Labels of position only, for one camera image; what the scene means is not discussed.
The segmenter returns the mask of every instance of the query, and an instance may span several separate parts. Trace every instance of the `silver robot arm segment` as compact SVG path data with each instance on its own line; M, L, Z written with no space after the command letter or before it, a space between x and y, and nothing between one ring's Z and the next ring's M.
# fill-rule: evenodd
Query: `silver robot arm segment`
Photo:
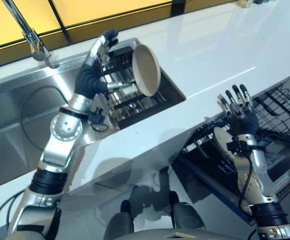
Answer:
M96 39L76 78L75 93L52 120L50 139L12 218L8 240L55 239L61 215L57 205L81 147L82 136L90 131L87 111L92 99L95 94L129 86L122 82L111 86L99 80L102 65L108 60L107 52L118 42L117 34L109 30Z
M274 184L267 173L265 149L257 145L254 137L259 126L252 101L246 87L240 85L240 89L243 94L233 85L238 104L228 90L226 95L231 103L228 104L225 98L221 98L230 128L235 135L233 141L227 143L227 148L234 154L237 185L247 202L239 207L255 219L259 239L290 239L287 214L278 202Z

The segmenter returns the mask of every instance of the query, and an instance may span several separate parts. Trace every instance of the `kitchen counter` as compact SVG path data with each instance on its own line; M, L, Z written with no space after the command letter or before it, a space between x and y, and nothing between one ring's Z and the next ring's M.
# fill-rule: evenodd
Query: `kitchen counter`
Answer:
M120 40L132 37L154 50L187 99L87 146L70 190L101 180L104 174L114 175L117 167L130 165L136 178L142 170L167 164L194 127L220 113L216 103L220 93L242 83L254 95L290 76L290 1L252 4L247 9L228 3L119 33ZM92 42L52 54L62 59L83 53ZM27 58L2 66L0 82L37 65ZM0 186L0 205L25 188L32 175L30 172ZM5 224L5 216L6 209L0 226Z

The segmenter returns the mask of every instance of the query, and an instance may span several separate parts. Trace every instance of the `faucet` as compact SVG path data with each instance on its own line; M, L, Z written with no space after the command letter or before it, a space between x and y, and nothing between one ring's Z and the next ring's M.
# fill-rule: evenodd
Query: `faucet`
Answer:
M49 53L48 49L45 47L45 45L41 41L41 39L38 37L35 30L32 29L31 27L29 27L28 23L26 22L24 17L19 12L19 10L18 10L17 6L15 5L15 3L13 2L13 0L2 0L2 1L6 5L7 9L12 14L14 19L18 23L18 25L23 30L22 33L30 45L30 51L31 51L32 57L39 62L44 61L45 64L52 69L56 69L57 67L59 67L58 63L52 64L50 62L51 54Z

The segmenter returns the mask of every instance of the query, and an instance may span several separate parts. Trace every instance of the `stainless steel sink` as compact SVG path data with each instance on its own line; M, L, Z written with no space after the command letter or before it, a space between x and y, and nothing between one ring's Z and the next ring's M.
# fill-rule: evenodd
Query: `stainless steel sink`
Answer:
M116 60L119 60L121 54L132 52L137 44L139 42L135 38L122 41L112 50L111 56L113 58L118 56ZM54 86L63 93L66 99L69 99L73 94L75 78L86 54L62 61L57 69L46 67L0 80L0 185L37 167L42 153L39 148L44 148L50 136L50 122L59 106L65 104L56 89L37 90L43 86ZM112 65L111 67L108 68L106 74L110 76L117 74L126 78L124 80L132 81L132 77L125 75L125 71L128 71L130 76L130 65L119 65L119 69L115 69ZM98 134L97 138L104 138L185 100L163 71L161 82L157 95L150 98L141 94L127 98L124 96L123 101L115 106L112 105L112 96L96 96L94 107L103 108L104 113L111 116L111 121L109 117L105 120L110 129L103 134ZM131 114L128 109L134 107L134 102L140 103L140 101L154 104L150 107L140 106L140 110ZM20 124L21 109L23 109L24 129L34 144L29 141ZM126 117L122 113L124 110L127 111Z

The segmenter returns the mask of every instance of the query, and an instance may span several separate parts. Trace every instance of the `beige plate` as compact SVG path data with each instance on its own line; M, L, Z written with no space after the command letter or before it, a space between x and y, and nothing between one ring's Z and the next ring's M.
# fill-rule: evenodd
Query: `beige plate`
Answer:
M228 157L229 160L234 161L234 154L227 150L226 143L232 142L232 135L220 127L214 128L214 140L219 149Z
M139 90L153 96L160 85L160 66L154 52L146 45L138 45L133 53L133 73Z

